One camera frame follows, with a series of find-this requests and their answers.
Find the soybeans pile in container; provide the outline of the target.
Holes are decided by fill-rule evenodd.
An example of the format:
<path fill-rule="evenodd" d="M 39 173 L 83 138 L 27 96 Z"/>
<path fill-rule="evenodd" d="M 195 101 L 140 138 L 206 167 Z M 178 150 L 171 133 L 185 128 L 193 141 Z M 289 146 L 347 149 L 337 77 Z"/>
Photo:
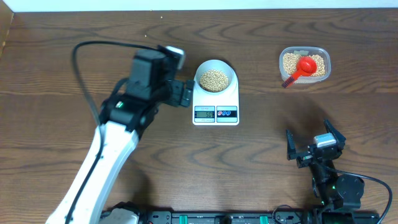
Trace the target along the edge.
<path fill-rule="evenodd" d="M 299 54 L 285 53 L 282 57 L 283 68 L 285 72 L 289 75 L 292 75 L 294 72 L 296 72 L 297 63 L 301 58 L 302 56 Z M 317 64 L 317 71 L 312 74 L 312 77 L 321 77 L 326 75 L 324 59 L 320 55 L 310 55 L 310 58 L 312 58 Z"/>

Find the soybeans in grey bowl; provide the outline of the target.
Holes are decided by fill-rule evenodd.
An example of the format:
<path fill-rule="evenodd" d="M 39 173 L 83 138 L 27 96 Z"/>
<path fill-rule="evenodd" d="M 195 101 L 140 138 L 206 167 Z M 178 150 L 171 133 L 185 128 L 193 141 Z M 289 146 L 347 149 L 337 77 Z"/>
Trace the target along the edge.
<path fill-rule="evenodd" d="M 209 92 L 220 92 L 229 85 L 227 75 L 221 70 L 208 70 L 200 78 L 200 86 Z"/>

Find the white digital kitchen scale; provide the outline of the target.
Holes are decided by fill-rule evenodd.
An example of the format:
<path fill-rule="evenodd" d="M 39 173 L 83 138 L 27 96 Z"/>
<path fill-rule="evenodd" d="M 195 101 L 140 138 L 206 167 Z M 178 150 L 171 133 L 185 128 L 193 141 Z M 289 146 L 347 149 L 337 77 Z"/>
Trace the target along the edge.
<path fill-rule="evenodd" d="M 232 87 L 220 93 L 193 89 L 192 122 L 194 125 L 236 126 L 239 124 L 239 80 L 234 72 Z"/>

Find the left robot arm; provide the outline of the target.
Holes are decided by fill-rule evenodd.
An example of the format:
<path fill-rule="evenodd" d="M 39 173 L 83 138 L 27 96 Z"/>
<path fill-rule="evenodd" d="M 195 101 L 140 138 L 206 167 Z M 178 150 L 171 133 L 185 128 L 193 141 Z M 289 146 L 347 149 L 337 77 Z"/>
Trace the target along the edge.
<path fill-rule="evenodd" d="M 176 80 L 185 52 L 176 47 L 138 50 L 129 78 L 101 105 L 91 147 L 62 202 L 47 223 L 98 223 L 116 177 L 153 122 L 160 104 L 188 108 L 193 80 Z"/>

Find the clear plastic soybean container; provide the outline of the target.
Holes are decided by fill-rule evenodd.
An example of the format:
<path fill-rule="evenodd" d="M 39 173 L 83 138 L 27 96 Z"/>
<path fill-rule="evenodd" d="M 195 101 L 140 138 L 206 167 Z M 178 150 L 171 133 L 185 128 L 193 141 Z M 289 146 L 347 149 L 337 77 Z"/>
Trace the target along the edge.
<path fill-rule="evenodd" d="M 325 68 L 326 68 L 326 75 L 321 76 L 321 77 L 300 77 L 295 84 L 312 84 L 312 83 L 317 83 L 317 82 L 322 82 L 326 80 L 331 73 L 331 60 L 328 52 L 322 48 L 319 47 L 287 47 L 284 49 L 280 55 L 279 55 L 279 70 L 280 70 L 280 75 L 281 79 L 285 81 L 288 79 L 291 75 L 285 72 L 283 68 L 283 61 L 282 57 L 285 53 L 294 53 L 294 54 L 299 54 L 302 57 L 309 57 L 310 55 L 320 55 L 324 61 L 325 61 Z"/>

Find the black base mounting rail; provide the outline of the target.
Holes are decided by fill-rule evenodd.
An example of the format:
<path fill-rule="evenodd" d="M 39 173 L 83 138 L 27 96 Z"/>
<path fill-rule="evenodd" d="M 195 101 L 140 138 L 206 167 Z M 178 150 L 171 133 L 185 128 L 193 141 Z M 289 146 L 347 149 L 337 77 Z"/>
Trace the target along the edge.
<path fill-rule="evenodd" d="M 138 224 L 299 224 L 299 223 L 377 223 L 373 212 L 324 213 L 317 222 L 309 212 L 277 210 L 266 213 L 200 213 L 152 211 L 143 213 Z"/>

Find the red plastic measuring scoop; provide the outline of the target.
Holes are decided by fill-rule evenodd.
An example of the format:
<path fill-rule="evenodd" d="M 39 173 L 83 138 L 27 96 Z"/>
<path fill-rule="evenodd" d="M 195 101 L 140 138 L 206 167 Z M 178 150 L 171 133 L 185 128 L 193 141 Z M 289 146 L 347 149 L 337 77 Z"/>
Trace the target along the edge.
<path fill-rule="evenodd" d="M 317 64 L 311 57 L 302 57 L 296 64 L 296 72 L 286 79 L 282 87 L 291 86 L 300 77 L 309 77 L 317 71 Z"/>

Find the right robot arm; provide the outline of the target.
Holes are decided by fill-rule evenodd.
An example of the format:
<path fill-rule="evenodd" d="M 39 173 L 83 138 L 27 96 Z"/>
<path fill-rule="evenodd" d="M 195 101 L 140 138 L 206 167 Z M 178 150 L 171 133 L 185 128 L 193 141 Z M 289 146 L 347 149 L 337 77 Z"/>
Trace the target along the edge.
<path fill-rule="evenodd" d="M 287 159 L 297 161 L 297 167 L 308 167 L 312 187 L 321 205 L 304 212 L 302 223 L 354 223 L 354 211 L 361 207 L 364 181 L 348 174 L 338 175 L 333 161 L 342 155 L 346 138 L 326 119 L 326 133 L 315 136 L 307 150 L 297 152 L 293 135 L 286 130 Z"/>

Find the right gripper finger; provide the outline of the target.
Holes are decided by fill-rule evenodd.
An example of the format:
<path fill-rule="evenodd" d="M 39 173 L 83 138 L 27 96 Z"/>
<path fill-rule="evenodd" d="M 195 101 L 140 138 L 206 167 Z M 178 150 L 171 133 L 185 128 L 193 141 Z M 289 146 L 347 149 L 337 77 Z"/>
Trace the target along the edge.
<path fill-rule="evenodd" d="M 332 134 L 333 137 L 336 139 L 337 143 L 345 143 L 346 138 L 337 129 L 333 127 L 333 125 L 330 123 L 328 119 L 325 119 L 323 121 L 323 124 L 325 126 L 327 133 Z"/>
<path fill-rule="evenodd" d="M 286 129 L 285 132 L 286 132 L 286 137 L 287 137 L 287 152 L 288 153 L 296 153 L 295 143 L 294 143 L 292 133 L 288 129 Z"/>

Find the grey round bowl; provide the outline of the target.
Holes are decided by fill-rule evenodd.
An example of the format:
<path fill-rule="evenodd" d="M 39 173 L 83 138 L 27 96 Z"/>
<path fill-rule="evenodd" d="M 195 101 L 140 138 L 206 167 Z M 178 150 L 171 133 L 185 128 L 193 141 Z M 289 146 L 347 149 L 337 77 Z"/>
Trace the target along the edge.
<path fill-rule="evenodd" d="M 208 70 L 221 70 L 222 72 L 224 72 L 227 75 L 228 80 L 229 80 L 229 85 L 227 88 L 232 87 L 232 82 L 233 82 L 233 78 L 234 78 L 233 69 L 226 62 L 213 59 L 213 60 L 207 60 L 207 61 L 203 62 L 197 68 L 197 71 L 195 74 L 195 82 L 196 82 L 196 84 L 198 84 L 199 89 L 204 90 L 200 86 L 199 82 L 200 82 L 200 78 L 203 75 L 203 73 L 205 73 Z"/>

